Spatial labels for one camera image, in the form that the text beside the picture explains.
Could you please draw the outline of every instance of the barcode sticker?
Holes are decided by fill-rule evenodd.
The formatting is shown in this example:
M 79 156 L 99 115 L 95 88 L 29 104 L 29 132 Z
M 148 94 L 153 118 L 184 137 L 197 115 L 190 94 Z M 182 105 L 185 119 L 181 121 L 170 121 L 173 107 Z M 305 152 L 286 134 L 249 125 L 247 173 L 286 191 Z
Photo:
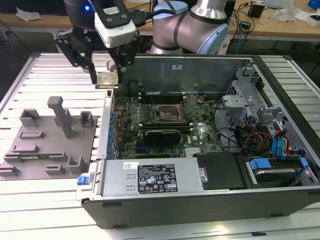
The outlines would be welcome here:
M 123 169 L 138 169 L 138 161 L 125 161 L 123 163 Z

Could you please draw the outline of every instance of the circuit board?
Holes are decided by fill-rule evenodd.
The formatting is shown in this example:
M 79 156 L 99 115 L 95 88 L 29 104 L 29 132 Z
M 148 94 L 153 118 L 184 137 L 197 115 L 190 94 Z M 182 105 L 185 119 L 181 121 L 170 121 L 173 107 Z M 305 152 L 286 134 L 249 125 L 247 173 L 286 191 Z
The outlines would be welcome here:
M 199 95 L 186 95 L 178 104 L 142 104 L 137 97 L 118 95 L 117 115 L 120 159 L 192 157 L 194 153 L 221 152 L 223 145 L 211 119 L 213 101 Z M 181 132 L 177 144 L 147 144 L 151 126 L 164 124 L 163 131 Z

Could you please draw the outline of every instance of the motherboard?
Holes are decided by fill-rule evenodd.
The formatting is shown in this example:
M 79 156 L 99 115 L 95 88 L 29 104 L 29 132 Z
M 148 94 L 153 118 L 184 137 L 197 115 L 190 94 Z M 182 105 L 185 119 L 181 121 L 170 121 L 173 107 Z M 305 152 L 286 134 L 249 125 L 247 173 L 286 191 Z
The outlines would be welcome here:
M 119 158 L 184 158 L 221 152 L 223 145 L 212 121 L 214 103 L 199 94 L 116 94 Z

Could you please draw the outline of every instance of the warning label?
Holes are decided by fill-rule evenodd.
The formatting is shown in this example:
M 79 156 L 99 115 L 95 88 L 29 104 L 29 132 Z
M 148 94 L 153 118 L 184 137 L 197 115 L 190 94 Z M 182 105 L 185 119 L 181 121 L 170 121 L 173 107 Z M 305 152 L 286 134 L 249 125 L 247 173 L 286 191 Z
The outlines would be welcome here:
M 175 165 L 139 165 L 138 191 L 141 194 L 178 192 Z

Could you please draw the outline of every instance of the table surface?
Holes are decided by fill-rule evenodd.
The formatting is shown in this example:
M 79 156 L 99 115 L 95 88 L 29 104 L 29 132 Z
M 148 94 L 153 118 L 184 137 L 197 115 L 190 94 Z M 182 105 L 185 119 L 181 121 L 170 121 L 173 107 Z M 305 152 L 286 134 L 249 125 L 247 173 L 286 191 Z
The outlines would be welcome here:
M 145 4 L 140 6 L 141 2 L 127 2 L 124 0 L 124 4 L 127 9 L 136 8 L 149 11 L 149 5 Z M 41 14 L 41 20 L 34 20 L 26 22 L 18 18 L 15 14 L 0 14 L 0 19 L 9 27 L 31 27 L 31 28 L 57 28 L 57 29 L 70 29 L 71 23 L 68 16 L 58 15 L 44 15 Z M 152 23 L 147 23 L 144 26 L 138 28 L 140 31 L 152 31 Z
M 248 2 L 248 0 L 237 0 L 235 9 L 238 9 L 239 5 Z M 308 11 L 308 0 L 295 0 L 297 8 Z M 139 2 L 125 2 L 127 8 L 133 8 L 141 5 Z M 139 9 L 149 9 L 149 5 L 140 6 Z M 247 13 L 249 7 L 242 9 Z M 313 27 L 305 21 L 296 19 L 294 22 L 276 22 L 274 18 L 274 9 L 266 9 L 263 11 L 260 18 L 254 18 L 255 28 L 250 33 L 253 35 L 268 35 L 268 36 L 290 36 L 290 37 L 319 37 L 320 27 Z M 0 14 L 0 19 L 4 21 L 8 26 L 15 27 L 33 27 L 33 28 L 58 28 L 69 29 L 71 23 L 68 16 L 57 15 L 41 15 L 41 20 L 25 22 L 19 19 L 15 14 Z M 250 18 L 240 13 L 240 19 L 242 21 L 252 22 Z M 236 31 L 235 19 L 232 17 L 229 24 L 229 33 L 234 34 Z M 139 27 L 140 31 L 152 31 L 152 23 L 148 23 L 145 26 Z
M 249 2 L 248 0 L 237 0 L 234 9 L 238 9 L 242 3 Z M 308 7 L 309 0 L 295 0 L 295 6 L 303 11 L 314 12 Z M 244 7 L 241 11 L 248 13 L 249 7 Z M 260 18 L 253 18 L 255 22 L 254 30 L 250 34 L 254 35 L 268 35 L 268 36 L 290 36 L 290 37 L 319 37 L 320 27 L 314 27 L 305 21 L 295 19 L 295 21 L 277 22 L 274 9 L 265 9 Z M 252 23 L 252 20 L 239 13 L 242 21 Z M 229 24 L 229 33 L 235 33 L 236 20 L 232 17 Z

